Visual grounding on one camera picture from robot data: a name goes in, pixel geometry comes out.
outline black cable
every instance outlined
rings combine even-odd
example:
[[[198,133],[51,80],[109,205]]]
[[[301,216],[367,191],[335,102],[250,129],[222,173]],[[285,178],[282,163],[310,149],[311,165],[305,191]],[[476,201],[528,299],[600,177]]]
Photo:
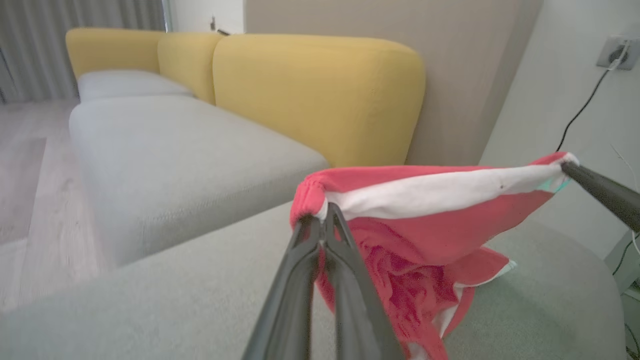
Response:
[[[629,347],[627,347],[627,355],[629,355],[632,360],[640,360]]]
[[[625,327],[627,328],[627,330],[629,330],[631,337],[634,339],[634,343],[636,343],[636,357],[638,357],[640,356],[640,347],[638,346],[638,340],[636,339],[636,335],[634,334],[633,331],[631,331],[631,328],[629,327],[629,325],[625,324]]]
[[[600,80],[598,80],[598,83],[596,84],[596,87],[593,88],[593,92],[591,93],[591,96],[589,96],[589,99],[587,100],[587,102],[584,103],[584,105],[582,106],[582,109],[580,109],[580,111],[578,111],[578,113],[575,114],[573,119],[571,119],[571,121],[569,121],[569,124],[567,124],[566,127],[564,128],[564,134],[562,134],[562,140],[560,140],[560,145],[558,145],[558,148],[556,149],[556,152],[560,151],[560,148],[562,147],[562,144],[564,142],[564,138],[566,137],[567,130],[569,130],[569,127],[571,126],[571,124],[575,121],[575,119],[578,118],[578,116],[580,116],[580,114],[582,113],[584,108],[586,108],[587,105],[591,102],[591,99],[593,99],[593,96],[596,94],[596,91],[598,91],[598,87],[600,87],[600,83],[602,82],[602,80],[604,79],[604,77],[608,73],[609,73],[609,69],[605,70],[604,74],[602,74],[602,76],[600,76]]]
[[[620,265],[622,265],[622,261],[625,259],[625,255],[627,255],[627,250],[629,249],[629,247],[633,243],[634,243],[633,241],[630,241],[627,244],[627,247],[625,247],[625,250],[622,252],[622,257],[620,258],[620,262],[618,263],[618,266],[616,267],[615,270],[613,270],[613,274],[611,274],[611,275],[616,275],[616,272],[618,272],[618,270],[620,269]]]

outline beige wall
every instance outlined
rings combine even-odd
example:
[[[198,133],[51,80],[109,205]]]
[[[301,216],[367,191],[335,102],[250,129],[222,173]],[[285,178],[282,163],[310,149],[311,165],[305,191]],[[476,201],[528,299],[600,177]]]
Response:
[[[475,165],[542,0],[246,0],[248,33],[394,40],[422,55],[427,92],[408,163]]]

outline white stripe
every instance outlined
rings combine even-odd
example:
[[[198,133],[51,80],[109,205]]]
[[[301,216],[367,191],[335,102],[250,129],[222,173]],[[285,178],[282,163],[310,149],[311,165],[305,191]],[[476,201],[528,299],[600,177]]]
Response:
[[[420,344],[409,343],[407,346],[409,347],[409,353],[411,354],[411,358],[409,358],[409,360],[429,360],[427,351],[424,350]]]
[[[346,220],[413,218],[464,209],[500,195],[532,192],[549,180],[557,188],[567,180],[560,168],[566,161],[577,162],[567,154],[549,165],[446,172],[407,177],[350,192],[326,192],[325,204],[316,217],[324,220],[327,202],[340,206]]]
[[[455,284],[453,284],[453,291],[456,293],[456,296],[458,297],[458,302],[462,299],[462,292],[465,288],[475,288],[476,286],[484,285],[508,273],[509,271],[513,270],[516,266],[518,265],[515,263],[515,261],[509,260],[509,263],[507,265],[504,265],[500,269],[500,271],[498,271],[498,273],[495,274],[491,279],[480,282],[479,284],[460,284],[456,282]],[[444,332],[449,327],[449,324],[453,320],[453,316],[456,314],[457,310],[458,310],[458,305],[452,306],[449,309],[445,309],[441,311],[439,314],[437,314],[434,317],[433,321],[431,322],[437,329],[440,330],[439,333],[441,338],[444,336]]]

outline wall outlet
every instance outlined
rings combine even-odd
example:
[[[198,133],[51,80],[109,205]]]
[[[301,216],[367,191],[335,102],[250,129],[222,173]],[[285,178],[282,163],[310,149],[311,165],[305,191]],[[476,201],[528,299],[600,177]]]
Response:
[[[602,52],[600,52],[596,65],[609,67],[615,59],[619,58],[622,53],[622,49],[624,48],[624,39],[626,38],[621,36],[609,37],[604,43],[604,47],[602,48]],[[625,57],[620,62],[620,65],[618,65],[618,69],[633,69],[638,57],[640,57],[640,40],[632,40],[631,46],[629,46]]]

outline red towel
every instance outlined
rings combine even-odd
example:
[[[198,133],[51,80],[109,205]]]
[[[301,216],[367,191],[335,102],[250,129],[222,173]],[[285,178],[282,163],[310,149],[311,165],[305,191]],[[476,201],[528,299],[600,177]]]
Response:
[[[515,267],[482,245],[564,186],[565,161],[577,162],[557,152],[518,168],[328,169],[298,186],[291,225],[340,206],[407,357],[446,360],[442,337],[462,321],[474,286]],[[316,284],[333,311],[326,274]]]

